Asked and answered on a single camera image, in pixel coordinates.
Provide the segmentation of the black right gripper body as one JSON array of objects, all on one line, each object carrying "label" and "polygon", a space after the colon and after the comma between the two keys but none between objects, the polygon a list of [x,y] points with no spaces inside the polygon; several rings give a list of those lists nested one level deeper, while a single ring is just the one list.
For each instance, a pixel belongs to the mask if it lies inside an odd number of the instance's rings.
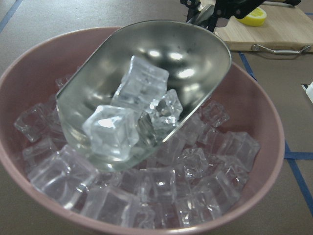
[{"label": "black right gripper body", "polygon": [[236,16],[242,19],[263,2],[264,0],[216,0],[212,10],[200,10],[200,0],[180,0],[181,4],[189,8],[188,19],[193,16],[203,16],[205,19],[229,19]]}]

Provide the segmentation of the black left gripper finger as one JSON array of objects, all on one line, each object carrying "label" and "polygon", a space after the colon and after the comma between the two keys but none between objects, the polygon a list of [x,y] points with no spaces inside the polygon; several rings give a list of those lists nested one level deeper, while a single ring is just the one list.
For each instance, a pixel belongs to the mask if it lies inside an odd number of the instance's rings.
[{"label": "black left gripper finger", "polygon": [[220,7],[204,7],[201,10],[189,8],[186,22],[214,32],[221,15],[222,9]]}]

